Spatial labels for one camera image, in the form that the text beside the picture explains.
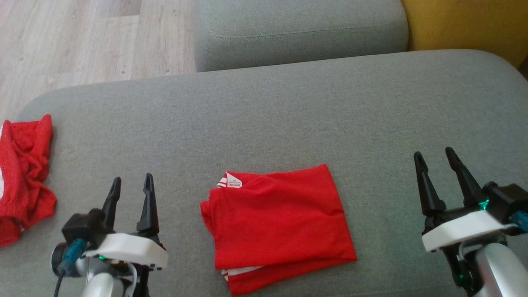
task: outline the crumpled red cloth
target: crumpled red cloth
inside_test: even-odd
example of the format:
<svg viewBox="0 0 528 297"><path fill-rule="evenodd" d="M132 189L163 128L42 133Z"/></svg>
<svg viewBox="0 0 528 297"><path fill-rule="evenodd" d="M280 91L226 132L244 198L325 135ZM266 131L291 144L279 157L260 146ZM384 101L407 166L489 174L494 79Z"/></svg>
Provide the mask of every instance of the crumpled red cloth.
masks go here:
<svg viewBox="0 0 528 297"><path fill-rule="evenodd" d="M323 164L294 172L226 172L202 218L214 237L215 268L233 295L356 261L339 194Z"/></svg>
<svg viewBox="0 0 528 297"><path fill-rule="evenodd" d="M51 116L0 127L0 247L16 242L55 212L56 197L42 182L48 176Z"/></svg>

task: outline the red fabric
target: red fabric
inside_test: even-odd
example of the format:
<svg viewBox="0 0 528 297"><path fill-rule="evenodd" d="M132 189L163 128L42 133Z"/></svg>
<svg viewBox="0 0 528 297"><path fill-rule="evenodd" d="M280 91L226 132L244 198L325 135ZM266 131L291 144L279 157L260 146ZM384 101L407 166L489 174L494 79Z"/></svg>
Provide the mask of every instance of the red fabric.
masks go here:
<svg viewBox="0 0 528 297"><path fill-rule="evenodd" d="M51 138L50 115L35 122L6 120L2 126L0 247L16 242L21 228L28 229L54 213L56 197L42 184L48 176Z"/></svg>
<svg viewBox="0 0 528 297"><path fill-rule="evenodd" d="M357 260L345 214L326 165L286 173L228 172L201 203L214 237L217 270L262 268L230 275L233 295L317 269Z"/></svg>

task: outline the yellow cushion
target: yellow cushion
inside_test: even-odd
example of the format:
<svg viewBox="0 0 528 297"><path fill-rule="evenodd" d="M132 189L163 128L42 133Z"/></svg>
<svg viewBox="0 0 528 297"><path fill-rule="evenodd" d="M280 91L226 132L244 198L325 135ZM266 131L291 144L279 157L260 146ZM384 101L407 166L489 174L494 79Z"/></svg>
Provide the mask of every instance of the yellow cushion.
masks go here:
<svg viewBox="0 0 528 297"><path fill-rule="evenodd" d="M528 55L528 0L402 0L409 50L477 49L518 67Z"/></svg>

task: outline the floor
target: floor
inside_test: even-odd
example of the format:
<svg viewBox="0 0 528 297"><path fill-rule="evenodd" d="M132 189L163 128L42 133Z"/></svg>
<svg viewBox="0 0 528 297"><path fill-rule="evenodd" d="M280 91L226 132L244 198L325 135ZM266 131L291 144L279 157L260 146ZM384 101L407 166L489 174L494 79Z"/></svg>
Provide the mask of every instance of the floor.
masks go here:
<svg viewBox="0 0 528 297"><path fill-rule="evenodd" d="M193 0L0 0L0 124L53 89L195 72L192 11Z"/></svg>

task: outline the gray cushion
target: gray cushion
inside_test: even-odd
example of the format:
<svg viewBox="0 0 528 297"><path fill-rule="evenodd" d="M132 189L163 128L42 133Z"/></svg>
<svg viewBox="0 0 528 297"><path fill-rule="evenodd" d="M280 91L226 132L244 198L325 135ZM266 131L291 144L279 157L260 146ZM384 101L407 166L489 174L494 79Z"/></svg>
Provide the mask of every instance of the gray cushion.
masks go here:
<svg viewBox="0 0 528 297"><path fill-rule="evenodd" d="M400 0L198 0L198 71L405 51Z"/></svg>
<svg viewBox="0 0 528 297"><path fill-rule="evenodd" d="M21 120L53 116L47 185L56 215L0 250L1 296L49 296L49 256L74 212L101 207L123 179L116 230L139 219L154 175L160 238L170 267L152 296L228 296L214 270L199 203L226 170L290 171L327 163L359 261L309 273L251 296L464 296L441 253L426 253L412 155L425 156L449 207L460 207L453 146L481 184L528 188L528 83L480 51L407 52L62 89ZM511 246L528 264L524 238ZM83 280L63 282L79 295Z"/></svg>

